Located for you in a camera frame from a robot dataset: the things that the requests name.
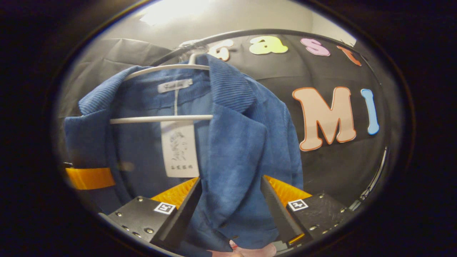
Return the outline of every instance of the corduroy fabric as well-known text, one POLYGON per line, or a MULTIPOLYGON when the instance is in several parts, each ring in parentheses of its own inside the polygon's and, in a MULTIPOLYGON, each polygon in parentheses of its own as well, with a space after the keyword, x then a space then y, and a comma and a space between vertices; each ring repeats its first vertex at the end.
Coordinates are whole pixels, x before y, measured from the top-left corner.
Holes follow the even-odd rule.
POLYGON ((174 91, 159 94, 157 85, 192 78, 190 87, 179 90, 178 114, 214 118, 194 122, 203 193, 186 238, 203 252, 188 255, 231 251, 234 236, 242 248, 262 248, 278 232, 260 192, 261 176, 303 188, 295 128, 285 104, 249 76, 207 54, 197 64, 210 70, 162 70, 124 81, 147 68, 137 66, 103 82, 80 101, 83 116, 65 120, 69 155, 76 168, 108 166, 121 204, 186 181, 164 175, 158 123, 110 125, 109 119, 173 115, 174 91), (122 167, 124 161, 133 171, 122 167))

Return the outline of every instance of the letter i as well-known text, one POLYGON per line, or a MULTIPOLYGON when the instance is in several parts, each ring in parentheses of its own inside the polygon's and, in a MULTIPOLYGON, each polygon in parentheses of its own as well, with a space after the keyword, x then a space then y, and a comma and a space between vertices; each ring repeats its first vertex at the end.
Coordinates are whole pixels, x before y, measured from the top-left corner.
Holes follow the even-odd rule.
POLYGON ((374 107, 373 92, 369 89, 360 90, 365 102, 367 103, 368 117, 370 125, 368 126, 368 133, 374 135, 379 131, 379 124, 377 123, 376 108, 374 107))

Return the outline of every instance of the letter m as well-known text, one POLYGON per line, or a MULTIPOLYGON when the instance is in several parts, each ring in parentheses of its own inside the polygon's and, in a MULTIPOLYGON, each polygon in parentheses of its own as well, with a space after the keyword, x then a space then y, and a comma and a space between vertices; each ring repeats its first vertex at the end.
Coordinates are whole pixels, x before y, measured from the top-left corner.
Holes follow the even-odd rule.
POLYGON ((303 109, 305 140, 300 143, 302 151, 311 151, 322 146, 323 141, 318 136, 318 127, 329 145, 335 139, 338 125, 340 126, 340 132, 336 136, 338 142, 344 143, 356 138, 351 109, 351 91, 347 87, 339 86, 333 90, 331 108, 312 87, 296 89, 292 96, 300 101, 303 109))

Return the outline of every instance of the hanger bar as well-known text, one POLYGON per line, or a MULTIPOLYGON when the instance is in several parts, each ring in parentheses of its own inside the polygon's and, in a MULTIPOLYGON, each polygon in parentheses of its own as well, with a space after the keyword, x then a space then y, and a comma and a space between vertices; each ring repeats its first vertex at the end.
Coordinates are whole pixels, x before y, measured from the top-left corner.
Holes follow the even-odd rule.
POLYGON ((178 121, 178 120, 210 120, 212 115, 177 115, 177 116, 150 116, 150 117, 132 117, 111 119, 110 124, 122 123, 144 123, 144 122, 161 122, 161 121, 178 121))
POLYGON ((171 64, 171 65, 164 65, 164 66, 157 66, 152 68, 147 68, 144 70, 140 70, 128 75, 124 81, 134 78, 136 76, 140 76, 149 72, 159 71, 159 70, 171 70, 171 69, 198 69, 198 70, 209 70, 209 66, 205 65, 197 65, 197 64, 171 64))

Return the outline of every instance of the paper hang tag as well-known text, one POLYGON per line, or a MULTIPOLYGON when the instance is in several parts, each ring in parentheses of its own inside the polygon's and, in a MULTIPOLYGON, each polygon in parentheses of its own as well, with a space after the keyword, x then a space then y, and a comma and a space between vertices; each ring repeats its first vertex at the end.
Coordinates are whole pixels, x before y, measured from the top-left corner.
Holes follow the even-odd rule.
POLYGON ((190 85, 193 84, 192 79, 187 79, 187 80, 175 80, 175 81, 170 81, 166 83, 162 83, 157 86, 157 90, 159 93, 165 93, 168 91, 176 90, 176 89, 183 89, 186 87, 189 87, 190 85))
POLYGON ((194 122, 162 121, 162 151, 168 177, 198 177, 194 122))

